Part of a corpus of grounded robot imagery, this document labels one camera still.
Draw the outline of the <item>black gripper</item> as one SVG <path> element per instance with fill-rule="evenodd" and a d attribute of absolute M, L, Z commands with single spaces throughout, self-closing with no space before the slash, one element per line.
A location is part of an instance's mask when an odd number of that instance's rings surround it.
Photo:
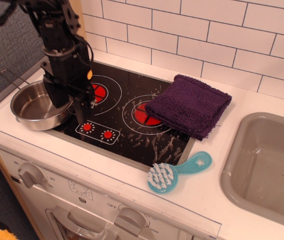
<path fill-rule="evenodd" d="M 52 104 L 61 108 L 72 97 L 77 122 L 83 124 L 94 115 L 96 105 L 93 87 L 87 79 L 88 71 L 92 70 L 88 49 L 45 48 L 43 52 L 49 59 L 48 64 L 41 66 L 45 71 L 43 84 Z"/>

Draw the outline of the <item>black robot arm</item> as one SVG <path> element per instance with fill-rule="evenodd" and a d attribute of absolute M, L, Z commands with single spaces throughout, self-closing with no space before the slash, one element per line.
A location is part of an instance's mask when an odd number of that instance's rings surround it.
<path fill-rule="evenodd" d="M 72 99 L 79 124 L 93 115 L 95 92 L 89 80 L 94 54 L 77 34 L 79 16 L 68 0 L 11 0 L 0 15 L 4 25 L 17 7 L 28 14 L 44 44 L 49 63 L 43 63 L 44 86 L 57 108 Z"/>

